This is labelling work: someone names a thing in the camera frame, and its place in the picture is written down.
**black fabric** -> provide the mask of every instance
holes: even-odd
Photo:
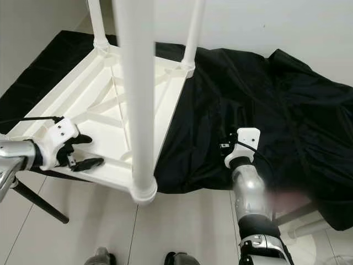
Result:
[[[278,226],[266,216],[259,214],[246,215],[239,220],[238,225],[241,239],[257,234],[280,239],[281,233]]]
[[[108,36],[116,44],[114,36]],[[0,99],[0,120],[26,115],[85,55],[93,36],[60,32]],[[156,44],[180,61],[182,45]],[[198,49],[158,160],[160,192],[230,189],[220,138],[241,126],[261,130],[259,173],[272,190],[299,189],[337,230],[353,225],[353,88],[313,72],[281,50],[268,59],[226,49]],[[15,124],[2,124],[7,133]]]

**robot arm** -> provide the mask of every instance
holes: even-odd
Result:
[[[257,149],[260,131],[240,128],[238,142]],[[254,151],[240,144],[224,160],[232,172],[236,195],[236,215],[240,230],[241,259],[239,264],[293,265],[287,247],[280,239],[277,225],[271,221],[271,209],[265,183],[252,165]]]
[[[90,158],[76,162],[73,144],[92,142],[82,135],[66,118],[50,127],[40,140],[0,141],[0,202],[15,180],[18,171],[40,167],[50,170],[57,166],[69,166],[72,171],[82,171],[101,165],[102,158]]]

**black cable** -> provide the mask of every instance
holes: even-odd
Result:
[[[26,120],[53,120],[55,123],[57,123],[60,120],[62,120],[62,118],[63,117],[57,117],[57,116],[16,118],[16,119],[9,119],[9,120],[1,120],[0,124],[11,123],[13,121],[26,121]]]
[[[244,147],[246,147],[246,148],[248,148],[248,149],[254,151],[255,154],[257,154],[259,157],[261,157],[261,158],[266,162],[266,164],[269,166],[270,171],[271,171],[271,174],[272,174],[272,176],[274,177],[274,169],[273,169],[273,167],[272,167],[272,165],[271,165],[271,162],[268,161],[268,159],[267,159],[262,153],[260,153],[260,152],[259,152],[258,150],[256,150],[255,148],[253,148],[253,147],[251,147],[251,146],[249,146],[249,145],[247,145],[247,144],[244,144],[243,142],[237,141],[236,144],[240,144],[240,145],[242,145],[242,146],[244,146]]]

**white plastic frame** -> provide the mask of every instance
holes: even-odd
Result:
[[[94,49],[27,116],[70,118],[93,139],[75,146],[75,157],[105,159],[88,171],[54,171],[124,190],[146,204],[156,195],[154,167],[184,82],[194,72],[205,0],[195,2],[182,63],[154,56],[153,0],[113,0],[120,47],[105,37],[99,0],[88,4]],[[50,126],[22,122],[8,136],[40,139]]]

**white wall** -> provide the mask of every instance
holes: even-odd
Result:
[[[194,0],[156,0],[156,39],[185,43]],[[200,45],[269,56],[280,48],[353,85],[352,0],[206,0]]]
[[[85,0],[0,0],[0,96],[60,30],[87,15]]]

